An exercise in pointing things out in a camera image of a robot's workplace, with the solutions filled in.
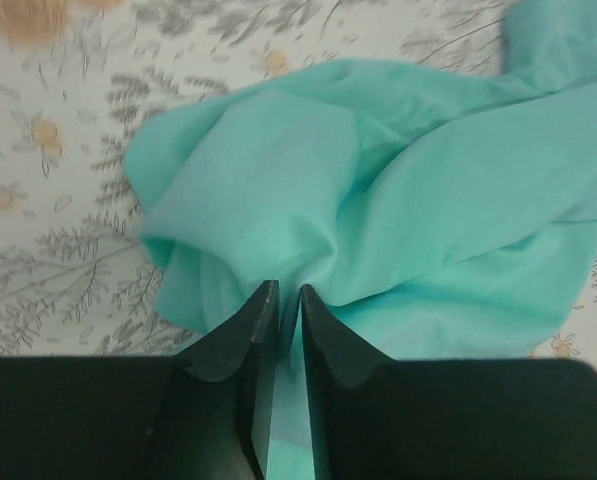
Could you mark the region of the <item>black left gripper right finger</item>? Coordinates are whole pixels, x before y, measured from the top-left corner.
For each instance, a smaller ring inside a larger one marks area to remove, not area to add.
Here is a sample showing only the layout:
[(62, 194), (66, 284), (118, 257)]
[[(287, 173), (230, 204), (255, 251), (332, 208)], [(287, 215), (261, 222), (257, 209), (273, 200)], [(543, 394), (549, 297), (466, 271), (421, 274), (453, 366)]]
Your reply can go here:
[(574, 360), (398, 361), (301, 290), (319, 479), (597, 479), (597, 372)]

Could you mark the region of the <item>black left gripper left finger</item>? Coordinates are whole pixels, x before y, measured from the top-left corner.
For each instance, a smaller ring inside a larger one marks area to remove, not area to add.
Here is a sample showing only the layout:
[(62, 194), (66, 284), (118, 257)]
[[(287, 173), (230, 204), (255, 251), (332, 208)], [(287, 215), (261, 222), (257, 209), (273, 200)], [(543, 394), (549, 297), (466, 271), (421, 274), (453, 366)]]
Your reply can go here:
[(0, 479), (261, 479), (279, 286), (171, 356), (0, 357)]

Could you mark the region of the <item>mint green t shirt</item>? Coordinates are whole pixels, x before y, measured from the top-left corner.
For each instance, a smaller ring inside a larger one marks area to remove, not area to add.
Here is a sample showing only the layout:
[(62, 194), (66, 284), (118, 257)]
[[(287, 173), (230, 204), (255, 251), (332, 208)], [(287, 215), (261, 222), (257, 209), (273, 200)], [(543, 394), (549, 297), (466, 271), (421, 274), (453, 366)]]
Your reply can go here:
[(524, 355), (576, 302), (597, 258), (597, 1), (521, 1), (504, 28), (498, 77), (333, 60), (131, 141), (159, 315), (206, 333), (280, 284), (269, 478), (314, 475), (302, 286), (398, 359)]

